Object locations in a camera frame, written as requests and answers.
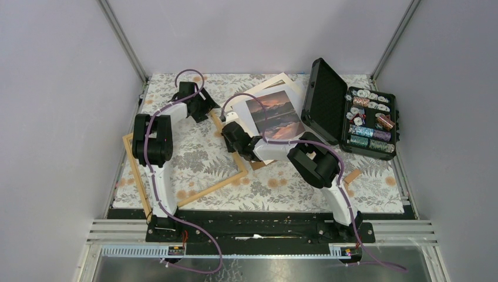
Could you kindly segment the cream photo mat board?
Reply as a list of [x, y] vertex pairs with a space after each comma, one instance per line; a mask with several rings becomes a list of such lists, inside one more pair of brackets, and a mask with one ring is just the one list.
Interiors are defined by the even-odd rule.
[[[285, 73], [280, 73], [276, 76], [273, 76], [269, 80], [266, 80], [265, 82], [263, 82], [259, 85], [256, 85], [255, 87], [243, 92], [243, 94], [257, 96], [257, 94], [261, 93], [262, 91], [264, 91], [266, 89], [276, 90], [280, 86], [286, 86], [287, 88], [290, 88], [293, 91], [293, 94], [291, 95], [291, 102], [292, 102], [295, 110], [298, 113], [301, 113], [301, 110], [302, 110], [302, 107], [304, 104], [304, 99], [305, 99], [304, 87], [302, 84], [296, 83], [293, 80], [291, 80], [291, 78]], [[238, 96], [233, 95], [233, 96], [229, 97], [225, 101], [223, 106], [221, 107], [220, 118], [224, 119], [224, 117], [226, 115], [225, 114], [226, 108], [229, 108], [228, 111], [230, 111], [231, 110], [230, 108], [232, 107], [232, 105], [241, 101], [243, 97], [247, 97], [247, 96], [242, 95], [239, 98]]]

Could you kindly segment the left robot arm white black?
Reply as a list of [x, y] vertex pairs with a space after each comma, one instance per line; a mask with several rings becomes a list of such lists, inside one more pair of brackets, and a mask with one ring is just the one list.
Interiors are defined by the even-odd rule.
[[193, 118], [200, 123], [219, 105], [210, 97], [203, 85], [180, 82], [172, 100], [152, 114], [138, 113], [134, 117], [132, 155], [143, 166], [151, 187], [153, 201], [151, 221], [161, 222], [160, 234], [167, 241], [176, 241], [182, 226], [189, 226], [204, 234], [202, 227], [180, 219], [178, 204], [170, 179], [170, 161], [174, 153], [173, 129], [180, 121]]

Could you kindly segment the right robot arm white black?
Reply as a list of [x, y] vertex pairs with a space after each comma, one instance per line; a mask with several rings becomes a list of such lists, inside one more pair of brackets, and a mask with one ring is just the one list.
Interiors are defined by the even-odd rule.
[[222, 128], [221, 135], [229, 152], [237, 152], [249, 162], [289, 161], [305, 182], [325, 197], [338, 237], [351, 242], [359, 236], [362, 214], [341, 184], [344, 162], [313, 133], [304, 132], [295, 140], [270, 140], [262, 136], [251, 137], [237, 122], [230, 122]]

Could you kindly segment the sunset landscape photo print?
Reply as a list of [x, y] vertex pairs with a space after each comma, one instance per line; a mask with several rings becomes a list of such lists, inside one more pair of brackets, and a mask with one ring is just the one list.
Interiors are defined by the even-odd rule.
[[267, 139], [296, 139], [305, 132], [298, 111], [302, 98], [288, 87], [264, 90], [257, 99], [245, 97], [232, 106], [249, 135]]

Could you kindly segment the light wooden picture frame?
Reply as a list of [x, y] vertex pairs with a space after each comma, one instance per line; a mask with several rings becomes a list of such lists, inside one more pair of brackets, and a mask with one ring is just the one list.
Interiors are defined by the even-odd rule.
[[[220, 119], [215, 111], [209, 118], [196, 123], [188, 118], [179, 123], [179, 131], [174, 133], [175, 145], [170, 160], [173, 198], [179, 207], [198, 201], [218, 189], [239, 184], [248, 175], [248, 170], [236, 153], [229, 153], [220, 130]], [[123, 137], [127, 160], [118, 181], [118, 191], [113, 202], [127, 209], [137, 202], [146, 218], [151, 217], [154, 196], [143, 166], [132, 155], [133, 135]]]

